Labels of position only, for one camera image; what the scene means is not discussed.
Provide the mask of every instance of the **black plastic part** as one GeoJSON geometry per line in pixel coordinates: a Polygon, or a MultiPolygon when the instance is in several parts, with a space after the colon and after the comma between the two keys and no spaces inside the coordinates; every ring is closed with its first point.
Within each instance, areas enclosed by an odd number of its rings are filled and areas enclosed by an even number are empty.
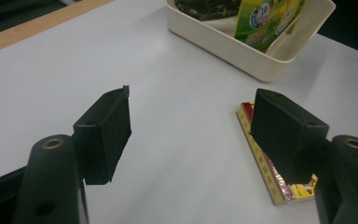
{"type": "Polygon", "coordinates": [[[88,185],[112,181],[131,135],[129,96],[128,86],[107,92],[74,125],[76,148],[84,159],[88,185]]]}
{"type": "Polygon", "coordinates": [[[53,135],[34,145],[13,223],[88,223],[83,179],[70,136],[53,135]]]}
{"type": "Polygon", "coordinates": [[[314,151],[324,147],[329,126],[275,91],[258,89],[251,135],[286,184],[307,184],[314,151]]]}
{"type": "Polygon", "coordinates": [[[358,223],[358,138],[336,136],[321,156],[315,189],[321,223],[358,223]]]}
{"type": "Polygon", "coordinates": [[[25,167],[0,177],[0,223],[11,223],[25,167]]]}

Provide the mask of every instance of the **metal ring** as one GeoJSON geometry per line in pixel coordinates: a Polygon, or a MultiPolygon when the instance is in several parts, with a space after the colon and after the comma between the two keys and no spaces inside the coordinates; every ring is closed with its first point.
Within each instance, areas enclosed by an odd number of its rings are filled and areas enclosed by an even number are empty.
{"type": "Polygon", "coordinates": [[[358,140],[354,138],[346,138],[344,139],[344,143],[350,147],[358,149],[358,140]]]}
{"type": "Polygon", "coordinates": [[[62,144],[63,144],[62,138],[52,138],[52,139],[49,139],[48,141],[46,141],[45,144],[43,144],[42,148],[54,149],[54,148],[60,147],[62,144]]]}

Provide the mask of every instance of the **white table surface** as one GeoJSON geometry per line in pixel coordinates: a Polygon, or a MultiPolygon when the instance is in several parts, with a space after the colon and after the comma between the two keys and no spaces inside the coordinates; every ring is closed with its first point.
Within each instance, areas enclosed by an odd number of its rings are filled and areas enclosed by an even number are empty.
{"type": "Polygon", "coordinates": [[[0,50],[0,175],[130,85],[132,136],[113,182],[87,186],[90,223],[318,223],[314,201],[275,207],[235,112],[278,91],[358,136],[358,51],[316,35],[263,83],[167,29],[164,0],[116,0],[0,50]]]}

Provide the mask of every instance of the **white table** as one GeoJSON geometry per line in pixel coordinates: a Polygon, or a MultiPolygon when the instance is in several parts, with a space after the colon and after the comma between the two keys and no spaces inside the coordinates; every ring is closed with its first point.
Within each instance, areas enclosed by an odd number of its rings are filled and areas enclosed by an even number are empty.
{"type": "Polygon", "coordinates": [[[314,201],[272,205],[235,112],[278,91],[358,136],[358,51],[316,35],[263,83],[171,33],[164,0],[116,0],[0,50],[0,175],[130,85],[132,136],[113,182],[87,186],[90,222],[318,223],[314,201]]]}

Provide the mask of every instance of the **white storage bin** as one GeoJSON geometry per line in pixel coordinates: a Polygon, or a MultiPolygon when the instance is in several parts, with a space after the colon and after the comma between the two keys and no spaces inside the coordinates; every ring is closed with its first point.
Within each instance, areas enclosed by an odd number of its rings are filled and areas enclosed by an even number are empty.
{"type": "Polygon", "coordinates": [[[283,33],[266,53],[253,49],[233,37],[236,18],[198,21],[179,11],[167,0],[168,28],[194,44],[262,81],[279,79],[297,54],[318,32],[336,8],[331,0],[308,0],[296,18],[294,31],[283,33]]]}

